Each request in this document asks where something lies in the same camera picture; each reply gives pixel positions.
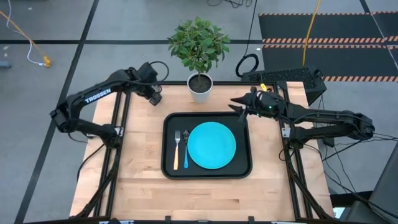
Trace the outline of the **fork with orange handle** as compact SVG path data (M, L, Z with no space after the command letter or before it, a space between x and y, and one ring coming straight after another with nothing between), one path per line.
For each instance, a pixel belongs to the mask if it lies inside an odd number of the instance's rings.
M181 139L181 132L180 132L180 130L176 130L175 131L174 170L178 170L178 150L179 150L180 139Z

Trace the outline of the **spoon with blue handle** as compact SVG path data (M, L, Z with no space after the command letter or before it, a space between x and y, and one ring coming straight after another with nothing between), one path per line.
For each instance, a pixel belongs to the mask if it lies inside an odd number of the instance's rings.
M183 132L183 140L184 140L184 143L185 143L185 155L184 155L184 168L185 169L188 169L188 167L189 167L189 163L188 163L188 138L189 138L189 131L188 130L185 130L184 132Z

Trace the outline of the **dark translucent cup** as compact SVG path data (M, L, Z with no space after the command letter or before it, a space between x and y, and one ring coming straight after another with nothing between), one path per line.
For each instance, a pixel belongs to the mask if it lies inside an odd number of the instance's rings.
M153 106L157 106L162 100L162 95L155 92L149 99L149 103Z

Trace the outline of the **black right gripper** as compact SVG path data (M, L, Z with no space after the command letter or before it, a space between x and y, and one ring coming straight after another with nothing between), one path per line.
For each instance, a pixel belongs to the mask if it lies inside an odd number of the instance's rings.
M232 102L247 105L249 114L266 118L280 118L285 115L285 100L279 95L269 91L255 91L249 96L231 98ZM228 105L237 113L246 113L246 108L236 105Z

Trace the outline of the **green plant in white pot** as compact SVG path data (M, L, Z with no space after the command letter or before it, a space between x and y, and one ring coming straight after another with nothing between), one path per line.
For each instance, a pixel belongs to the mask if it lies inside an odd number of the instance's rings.
M229 36L211 21L196 17L179 24L167 40L171 56L179 58L192 73L187 87L194 102L206 103L213 88L208 72L229 52Z

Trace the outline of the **teal round plate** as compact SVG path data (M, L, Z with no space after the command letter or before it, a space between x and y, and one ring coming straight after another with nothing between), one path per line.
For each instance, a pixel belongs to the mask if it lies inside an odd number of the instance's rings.
M220 169L234 158L237 143L233 132L218 122L196 126L188 137L187 150L192 161L204 169Z

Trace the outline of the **black plastic tray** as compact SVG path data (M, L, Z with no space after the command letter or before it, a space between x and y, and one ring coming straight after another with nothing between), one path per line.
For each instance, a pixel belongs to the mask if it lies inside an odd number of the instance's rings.
M196 165L188 155L188 169L184 168L185 143L183 132L189 133L199 124L218 122L229 128L236 139L237 151L225 167L215 170ZM174 170L175 131L180 130L178 170ZM241 121L234 111L171 113L164 119L162 134L161 169L170 179L233 179L244 178L251 173L252 157L247 121Z

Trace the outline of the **black mat hazard-striped edge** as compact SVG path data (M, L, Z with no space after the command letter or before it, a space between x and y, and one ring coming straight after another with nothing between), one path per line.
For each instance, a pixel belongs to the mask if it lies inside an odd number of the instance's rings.
M385 45L264 45L266 70L319 69L329 82L398 82L398 67Z
M398 12L263 13L267 44L398 44Z

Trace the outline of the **dark grey equipment case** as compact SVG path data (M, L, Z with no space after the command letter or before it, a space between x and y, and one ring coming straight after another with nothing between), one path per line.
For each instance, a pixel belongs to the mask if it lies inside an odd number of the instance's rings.
M369 201L393 213L397 218L388 215L374 205L355 201L343 220L370 224L398 224L398 143L393 149Z

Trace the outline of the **black perforated box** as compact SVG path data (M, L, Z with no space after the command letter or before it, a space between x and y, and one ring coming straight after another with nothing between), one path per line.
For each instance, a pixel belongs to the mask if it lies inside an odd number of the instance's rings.
M302 82L307 96L308 104L311 105L326 90L323 74L320 69L308 67L294 68L267 72L255 71L242 74L243 82L252 83L282 83Z

